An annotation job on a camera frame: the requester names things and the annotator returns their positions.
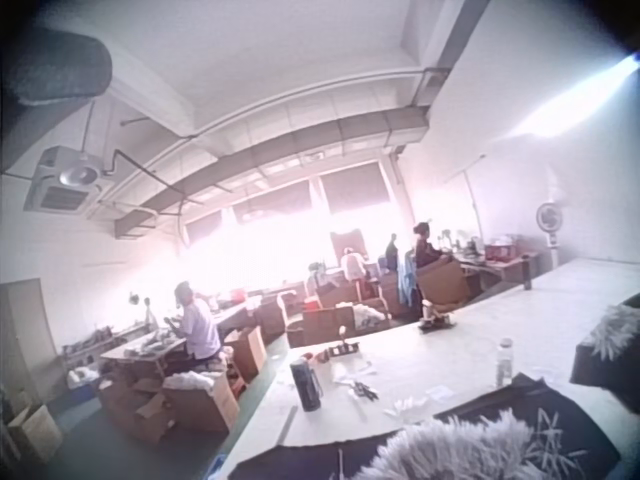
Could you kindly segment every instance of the ceiling air conditioner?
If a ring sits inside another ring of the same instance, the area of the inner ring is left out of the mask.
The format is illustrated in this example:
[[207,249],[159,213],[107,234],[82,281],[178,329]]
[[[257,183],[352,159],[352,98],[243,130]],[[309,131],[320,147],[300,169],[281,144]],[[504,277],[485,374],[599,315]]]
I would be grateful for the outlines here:
[[31,181],[25,211],[80,215],[113,182],[102,177],[102,159],[72,148],[45,150]]

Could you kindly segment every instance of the black thermos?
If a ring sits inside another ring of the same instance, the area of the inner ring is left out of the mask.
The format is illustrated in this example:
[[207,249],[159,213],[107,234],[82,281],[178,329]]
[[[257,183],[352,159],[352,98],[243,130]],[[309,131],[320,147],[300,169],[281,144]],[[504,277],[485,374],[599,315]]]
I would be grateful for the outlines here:
[[291,374],[298,389],[302,409],[305,412],[312,412],[320,408],[320,397],[322,389],[316,377],[316,372],[309,366],[305,358],[299,358],[291,362]]
[[529,255],[522,256],[522,283],[525,290],[531,290],[531,264],[529,263]]

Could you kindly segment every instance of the green floor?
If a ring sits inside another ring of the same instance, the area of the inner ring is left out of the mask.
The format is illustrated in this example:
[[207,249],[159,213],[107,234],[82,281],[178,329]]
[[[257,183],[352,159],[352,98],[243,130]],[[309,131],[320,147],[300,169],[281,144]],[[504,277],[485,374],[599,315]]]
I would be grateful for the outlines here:
[[260,375],[240,397],[240,415],[228,435],[171,429],[157,446],[130,438],[107,418],[97,399],[51,406],[64,443],[42,471],[44,480],[202,479],[218,454],[231,451],[273,381],[289,349],[283,335],[267,347]]

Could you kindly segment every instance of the wall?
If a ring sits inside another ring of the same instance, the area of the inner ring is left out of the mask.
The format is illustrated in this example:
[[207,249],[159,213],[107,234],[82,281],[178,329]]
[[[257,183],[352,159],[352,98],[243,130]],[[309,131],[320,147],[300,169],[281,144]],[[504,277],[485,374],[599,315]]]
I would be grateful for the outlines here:
[[86,338],[96,327],[124,328],[143,320],[143,307],[127,302],[131,291],[141,299],[150,296],[157,312],[175,305],[170,241],[116,241],[112,223],[50,217],[3,215],[0,282],[40,278],[56,349]]
[[[108,97],[97,101],[87,138],[87,150],[99,156],[105,156],[105,122],[115,121],[104,108],[110,101]],[[42,152],[51,146],[79,149],[87,114],[85,107],[61,122],[10,172],[30,177]],[[122,142],[118,145],[128,147]],[[123,328],[144,319],[142,305],[135,308],[128,304],[130,291],[141,298],[149,295],[157,316],[175,306],[173,288],[178,274],[171,236],[158,232],[136,241],[116,241],[113,222],[24,212],[29,185],[22,179],[2,177],[0,282],[40,278],[58,351],[65,344],[85,339],[96,327]]]
[[400,159],[416,217],[485,240],[518,233],[544,242],[536,208],[561,198],[568,255],[640,262],[637,72],[562,135],[508,135],[627,54],[563,2],[492,0],[431,109],[430,131]]

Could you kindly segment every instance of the fur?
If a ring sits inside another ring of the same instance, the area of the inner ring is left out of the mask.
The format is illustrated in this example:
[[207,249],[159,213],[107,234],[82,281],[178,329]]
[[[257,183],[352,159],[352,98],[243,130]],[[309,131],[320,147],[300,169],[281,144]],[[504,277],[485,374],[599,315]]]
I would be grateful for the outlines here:
[[538,411],[535,430],[503,411],[495,422],[471,424],[429,420],[411,426],[378,448],[371,465],[353,480],[541,480],[582,472],[576,459],[560,454],[558,415]]
[[616,305],[607,308],[587,343],[593,344],[593,354],[600,355],[602,360],[615,360],[638,335],[640,309]]

